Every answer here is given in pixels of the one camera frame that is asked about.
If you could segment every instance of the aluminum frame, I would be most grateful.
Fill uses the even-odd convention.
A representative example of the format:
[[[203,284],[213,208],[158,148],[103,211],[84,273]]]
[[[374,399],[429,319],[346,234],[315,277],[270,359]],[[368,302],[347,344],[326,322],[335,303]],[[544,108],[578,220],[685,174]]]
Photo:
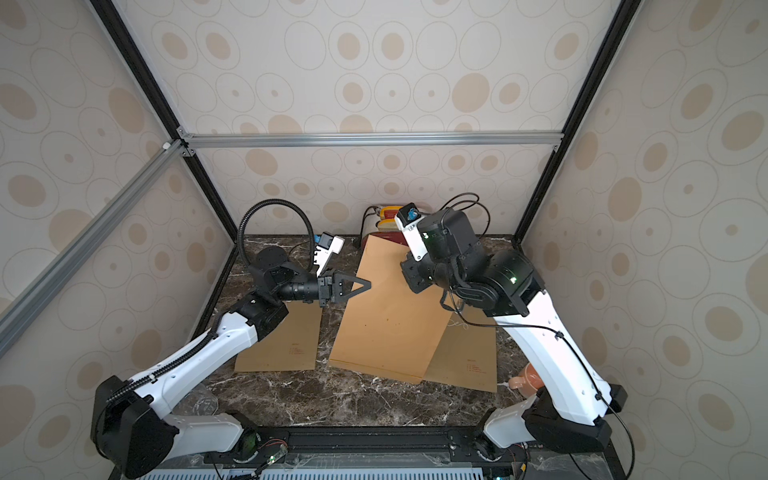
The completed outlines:
[[[563,132],[543,131],[473,131],[405,132],[361,134],[227,134],[201,135],[183,133],[192,148],[238,147],[372,147],[402,145],[509,145],[560,144]]]
[[[160,119],[163,127],[165,127],[168,137],[171,141],[180,139],[181,136],[177,132],[179,120],[165,98],[160,85],[152,75],[152,70],[141,55],[141,50],[139,50],[136,42],[131,37],[131,33],[128,31],[125,22],[123,22],[120,12],[112,0],[90,0],[90,2],[96,16],[101,20],[104,30],[114,42],[114,46],[125,60],[125,64],[134,76],[136,83],[141,87],[154,113]],[[203,195],[205,195],[214,209],[214,213],[219,217],[219,221],[225,231],[234,240],[237,235],[237,226],[200,159],[192,152],[190,155],[184,155],[184,161],[187,163],[187,167],[190,169],[197,185],[203,191]]]
[[[184,144],[175,140],[158,152],[118,195],[91,220],[80,234],[11,303],[0,318],[0,357],[21,337],[40,312],[58,295],[61,288],[91,258],[114,232],[131,209],[160,178],[170,163],[179,158]]]

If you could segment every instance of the orange cup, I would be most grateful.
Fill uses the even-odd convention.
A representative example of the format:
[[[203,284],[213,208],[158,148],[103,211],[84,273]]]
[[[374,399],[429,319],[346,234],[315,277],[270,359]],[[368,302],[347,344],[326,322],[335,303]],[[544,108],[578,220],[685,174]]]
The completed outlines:
[[[509,388],[517,389],[526,399],[536,395],[543,386],[544,382],[530,363],[518,373],[518,376],[509,379]]]

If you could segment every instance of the wire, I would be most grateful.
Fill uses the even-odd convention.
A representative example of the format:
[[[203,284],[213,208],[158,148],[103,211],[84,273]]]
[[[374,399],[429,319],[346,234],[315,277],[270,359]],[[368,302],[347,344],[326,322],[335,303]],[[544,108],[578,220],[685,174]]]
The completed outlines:
[[[224,477],[219,473],[219,467],[216,466],[216,462],[214,462],[214,470],[216,470],[216,476],[219,477],[219,480],[224,480]]]
[[[584,477],[585,477],[587,480],[592,480],[592,479],[589,477],[589,475],[587,475],[586,473],[584,473],[584,470],[582,470],[582,469],[581,469],[581,467],[580,467],[580,466],[578,466],[578,462],[576,462],[576,458],[574,458],[574,456],[573,456],[572,454],[570,454],[570,453],[568,454],[568,456],[569,456],[569,457],[571,457],[571,460],[573,460],[573,461],[574,461],[574,465],[576,465],[576,468],[578,468],[578,471],[579,471],[579,472],[581,472],[581,474],[582,474],[582,475],[583,475],[583,476],[584,476]]]
[[[240,257],[240,260],[245,264],[246,267],[250,266],[250,260],[248,259],[248,254],[245,251],[245,227],[248,225],[248,221],[253,216],[254,213],[256,213],[258,210],[261,210],[264,207],[268,207],[269,205],[282,205],[284,207],[288,207],[294,212],[296,212],[299,217],[301,217],[301,220],[303,220],[304,225],[306,226],[306,232],[309,236],[308,242],[310,243],[310,261],[307,264],[307,270],[312,270],[312,265],[314,261],[314,251],[315,251],[315,233],[312,230],[312,223],[310,222],[310,219],[307,218],[306,214],[301,210],[296,204],[289,202],[288,200],[283,200],[282,198],[269,198],[266,200],[262,200],[259,203],[253,205],[251,208],[248,209],[248,211],[243,215],[243,219],[240,221],[240,225],[237,228],[237,237],[235,238],[235,242],[237,244],[237,254]]]
[[[510,445],[509,448],[507,448],[507,450],[509,450],[509,453],[512,455],[512,464],[514,465],[515,463],[518,462],[518,460],[515,457],[515,453],[512,451],[512,446]],[[518,470],[517,474],[515,474],[514,470],[512,471],[512,478],[514,480],[518,480],[518,475],[520,475],[521,472],[522,472],[522,465],[520,465],[520,469]]]
[[[525,446],[525,444],[523,444],[523,452],[525,452],[525,462],[520,466],[523,473],[518,480],[523,480],[525,478],[525,474],[528,473],[528,462],[531,461],[531,453],[528,451],[528,447]]]
[[[261,446],[258,448],[258,450],[264,449],[264,448],[266,448],[266,447],[271,447],[272,445],[279,445],[280,443],[282,443],[283,445],[285,445],[286,447],[288,447],[288,443],[287,443],[285,440],[282,440],[282,439],[270,439],[270,440],[267,440],[266,442],[264,442],[264,443],[263,443],[263,444],[262,444],[262,445],[261,445]]]
[[[295,249],[301,247],[302,245],[307,245],[309,242],[310,242],[309,240],[304,240],[302,243],[299,243],[298,245],[294,245],[293,247],[291,247],[290,250],[288,250],[288,258],[290,259],[290,255],[291,253],[293,253]]]
[[[445,202],[445,203],[442,205],[442,207],[440,207],[438,210],[442,210],[442,209],[446,208],[446,207],[447,207],[447,206],[448,206],[448,205],[449,205],[449,204],[450,204],[452,201],[456,200],[457,198],[461,198],[461,197],[464,197],[465,195],[474,195],[474,196],[475,196],[475,200],[477,200],[478,202],[480,201],[480,196],[479,196],[479,195],[477,195],[476,193],[474,193],[474,192],[464,192],[463,194],[458,194],[458,195],[456,195],[456,196],[454,196],[454,197],[450,198],[450,199],[449,199],[447,202]]]
[[[107,397],[107,401],[104,402],[104,408],[101,409],[101,411],[96,416],[96,422],[94,423],[96,425],[96,428],[98,429],[98,423],[101,421],[102,417],[106,413],[107,409],[112,406],[116,401],[126,396],[129,392],[133,392],[137,388],[147,385],[148,383],[155,382],[157,379],[165,375],[166,373],[170,372],[171,370],[175,369],[182,363],[186,362],[193,356],[195,356],[198,352],[200,352],[203,347],[205,347],[208,343],[210,343],[211,340],[217,338],[219,334],[217,333],[219,329],[219,325],[221,324],[221,319],[224,316],[224,314],[227,311],[224,310],[222,313],[220,313],[215,319],[214,322],[211,324],[210,328],[208,329],[208,333],[206,333],[205,337],[198,342],[195,346],[193,346],[191,349],[189,349],[185,354],[180,356],[179,358],[167,363],[166,365],[163,365],[157,370],[153,370],[149,375],[141,377],[139,380],[134,380],[133,382],[129,383],[128,385],[122,386],[121,388],[115,390],[109,397]],[[104,458],[107,457],[103,451],[98,446],[98,442],[95,443],[96,450]]]
[[[635,450],[634,450],[634,440],[632,439],[632,434],[629,431],[629,428],[627,427],[627,424],[624,423],[624,420],[621,419],[621,417],[616,413],[616,411],[611,407],[611,404],[605,401],[605,398],[603,397],[603,392],[600,391],[598,388],[597,382],[594,381],[594,378],[592,377],[592,374],[589,373],[589,369],[584,364],[584,360],[581,359],[581,356],[576,352],[576,349],[571,345],[570,342],[565,338],[565,335],[563,335],[563,332],[558,332],[557,330],[550,328],[548,326],[543,325],[527,325],[524,323],[514,323],[514,324],[504,324],[504,325],[485,325],[483,323],[473,323],[469,322],[464,316],[462,315],[462,312],[460,309],[456,306],[456,300],[453,297],[453,291],[448,290],[449,295],[451,296],[451,303],[453,303],[453,311],[460,319],[462,319],[462,322],[466,323],[467,325],[472,326],[484,326],[484,327],[490,327],[490,328],[532,328],[532,329],[543,329],[548,330],[550,332],[554,333],[555,338],[562,339],[565,342],[565,345],[570,349],[570,351],[574,354],[576,357],[576,360],[578,360],[579,364],[581,365],[581,368],[584,369],[584,372],[587,374],[587,377],[589,378],[590,382],[592,382],[592,388],[597,392],[595,395],[595,398],[598,400],[601,400],[605,406],[608,408],[608,410],[611,411],[611,413],[614,414],[616,419],[618,419],[619,423],[621,423],[621,426],[624,427],[624,431],[627,433],[627,436],[629,437],[629,445],[630,450],[632,454],[632,459],[629,464],[629,469],[627,470],[627,478],[632,475],[632,471],[634,470],[634,460],[635,460]]]
[[[372,214],[368,214],[369,210],[373,209]],[[355,246],[360,248],[362,246],[362,229],[366,227],[366,218],[371,217],[372,215],[376,215],[376,207],[374,205],[371,205],[370,207],[366,208],[366,211],[362,212],[362,222],[360,222],[360,235],[358,235],[357,240],[355,240]]]
[[[488,217],[488,221],[485,222],[485,230],[483,230],[482,233],[480,234],[480,238],[485,237],[485,234],[488,232],[488,228],[491,226],[491,212],[488,211],[488,208],[485,205],[481,204],[480,202],[478,202],[476,200],[462,200],[460,202],[456,202],[455,204],[451,205],[450,208],[456,208],[457,206],[459,206],[461,204],[471,204],[471,205],[467,205],[464,208],[459,208],[459,211],[467,210],[468,208],[472,208],[475,205],[478,205],[483,210],[485,210],[485,215]]]

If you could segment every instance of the yellow object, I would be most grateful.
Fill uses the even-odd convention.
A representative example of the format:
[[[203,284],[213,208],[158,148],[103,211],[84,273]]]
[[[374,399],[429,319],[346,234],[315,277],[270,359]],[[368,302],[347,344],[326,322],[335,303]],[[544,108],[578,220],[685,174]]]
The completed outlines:
[[[388,218],[388,219],[379,221],[376,227],[379,229],[379,232],[397,231],[397,223],[395,223],[395,219],[393,218]]]
[[[379,218],[382,220],[394,219],[398,210],[401,208],[402,205],[389,205],[387,207],[382,207],[381,211],[379,212]]]

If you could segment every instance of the black cable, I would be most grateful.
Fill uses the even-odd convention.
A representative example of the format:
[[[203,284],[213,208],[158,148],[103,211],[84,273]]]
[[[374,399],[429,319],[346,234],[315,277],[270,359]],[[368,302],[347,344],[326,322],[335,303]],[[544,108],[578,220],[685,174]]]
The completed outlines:
[[[261,464],[258,468],[253,470],[251,473],[246,473],[244,475],[238,475],[237,477],[229,477],[227,480],[251,480],[252,478],[257,478],[261,472],[263,472],[266,467],[270,466],[269,462],[264,462]]]
[[[455,195],[454,197],[450,198],[450,199],[449,199],[447,202],[445,202],[445,203],[442,205],[442,207],[440,207],[438,210],[442,210],[442,209],[446,208],[446,207],[448,206],[448,204],[450,204],[452,201],[456,200],[457,198],[460,198],[460,197],[464,197],[465,195],[474,195],[474,196],[475,196],[475,199],[476,199],[478,202],[480,201],[480,196],[479,196],[479,195],[477,195],[476,193],[474,193],[474,192],[464,192],[463,194],[458,194],[458,195]]]
[[[579,472],[581,472],[581,474],[582,474],[582,475],[583,475],[583,476],[584,476],[584,477],[585,477],[587,480],[592,480],[592,479],[589,477],[589,475],[587,475],[586,473],[584,473],[584,470],[582,470],[582,469],[581,469],[581,467],[580,467],[580,466],[578,466],[578,462],[576,462],[576,458],[574,458],[574,456],[573,456],[572,454],[570,454],[570,453],[568,454],[568,456],[569,456],[569,457],[571,457],[571,460],[573,460],[573,461],[574,461],[574,465],[576,465],[576,468],[578,468],[578,471],[579,471]]]
[[[129,383],[126,386],[122,386],[121,388],[115,390],[108,398],[107,401],[104,403],[104,408],[101,409],[99,414],[96,416],[96,428],[98,428],[98,423],[101,421],[101,418],[106,413],[107,409],[112,406],[113,403],[121,399],[123,396],[127,395],[129,392],[133,392],[135,389],[147,385],[148,383],[151,383],[158,378],[162,377],[166,373],[170,372],[171,370],[175,369],[182,363],[186,362],[188,359],[192,358],[195,354],[200,352],[203,347],[205,347],[211,340],[218,337],[217,331],[219,329],[219,325],[221,324],[221,318],[224,316],[224,314],[227,311],[224,310],[222,313],[220,313],[215,319],[213,324],[211,324],[210,329],[208,329],[208,333],[206,334],[203,339],[197,343],[194,347],[192,347],[188,352],[180,356],[179,358],[175,359],[172,362],[169,362],[167,365],[164,365],[160,367],[157,370],[154,370],[149,375],[141,377],[139,380],[134,380],[133,382]],[[98,442],[95,444],[96,449],[104,458],[107,458],[107,456],[101,451],[101,449],[98,446]]]
[[[224,480],[224,477],[219,473],[219,467],[216,466],[216,462],[214,462],[214,470],[216,470],[216,476],[219,477],[219,480]]]
[[[369,214],[368,211],[371,209],[373,209],[373,213]],[[376,207],[374,207],[373,205],[366,208],[366,211],[362,212],[362,221],[360,222],[360,235],[358,235],[354,241],[355,247],[357,248],[362,247],[362,229],[366,227],[366,218],[373,217],[375,215],[376,215]]]
[[[302,243],[299,243],[298,245],[294,245],[293,247],[291,247],[290,250],[288,250],[288,259],[290,260],[290,255],[291,253],[293,253],[295,249],[301,247],[302,245],[307,245],[309,242],[310,242],[309,240],[304,240]]]
[[[528,473],[528,463],[531,461],[531,453],[528,451],[528,447],[523,445],[523,452],[525,452],[525,463],[520,467],[520,469],[523,471],[523,474],[520,475],[520,478],[518,480],[523,480],[525,478],[525,474]]]
[[[450,257],[451,262],[451,269],[453,270],[453,276],[456,278],[456,281],[460,286],[463,286],[464,288],[471,288],[469,284],[464,280],[462,277],[462,273],[458,271],[458,260],[456,259],[456,255],[451,255]]]
[[[310,262],[307,265],[307,270],[312,269],[312,265],[314,263],[314,251],[315,251],[315,233],[312,230],[312,224],[310,223],[310,219],[306,217],[306,214],[294,203],[289,202],[288,200],[283,200],[282,198],[269,198],[267,200],[262,200],[259,203],[253,205],[251,208],[248,209],[248,211],[243,215],[243,219],[240,221],[240,225],[237,228],[237,238],[235,239],[237,243],[237,253],[240,257],[240,260],[245,264],[246,267],[250,265],[250,260],[248,259],[248,254],[245,251],[245,227],[248,225],[248,221],[253,216],[254,213],[256,213],[258,210],[261,210],[264,207],[268,207],[269,205],[282,205],[283,207],[288,207],[297,214],[299,214],[299,217],[301,217],[301,220],[304,222],[304,225],[306,226],[306,232],[309,235],[310,239],[308,240],[310,243]]]
[[[464,208],[459,208],[459,211],[467,210],[468,208],[472,208],[475,205],[478,205],[483,210],[485,210],[485,215],[488,217],[488,221],[485,222],[485,230],[483,230],[482,233],[480,234],[480,238],[485,237],[485,234],[488,232],[488,228],[491,226],[491,212],[488,211],[488,208],[485,205],[481,204],[477,200],[462,200],[460,202],[456,202],[455,204],[451,205],[450,208],[456,208],[457,206],[459,206],[461,204],[471,204],[471,205],[467,205]]]
[[[576,357],[576,360],[578,360],[579,364],[581,365],[581,368],[584,369],[584,372],[587,374],[587,377],[589,377],[589,381],[592,382],[592,388],[594,388],[595,392],[595,398],[597,400],[601,400],[605,406],[611,411],[611,413],[614,414],[614,416],[618,419],[618,421],[621,423],[621,426],[624,427],[624,431],[627,433],[627,436],[629,437],[629,444],[630,444],[630,450],[632,453],[632,459],[629,464],[629,469],[627,470],[627,478],[629,478],[630,475],[632,475],[632,471],[634,470],[634,460],[635,460],[635,450],[634,450],[634,440],[632,439],[632,434],[629,431],[629,428],[624,423],[624,420],[621,419],[621,417],[616,413],[616,411],[611,407],[611,404],[605,401],[605,398],[603,397],[603,392],[600,391],[598,388],[597,382],[594,381],[594,378],[592,377],[592,374],[589,373],[589,369],[584,364],[584,360],[581,359],[581,356],[579,356],[578,353],[576,353],[576,349],[571,345],[570,342],[565,338],[565,335],[563,335],[562,332],[558,332],[557,330],[550,328],[548,326],[542,326],[542,325],[527,325],[524,323],[515,323],[515,324],[509,324],[509,325],[485,325],[483,323],[473,323],[469,322],[464,316],[462,315],[462,312],[460,309],[456,306],[456,300],[453,297],[453,292],[451,290],[448,290],[449,295],[451,296],[451,303],[453,303],[453,311],[460,319],[462,319],[462,322],[466,323],[467,325],[472,326],[484,326],[484,327],[491,327],[491,328],[533,328],[533,329],[543,329],[548,330],[550,332],[554,333],[555,338],[562,339],[565,342],[565,345],[570,349],[570,351],[574,354]]]

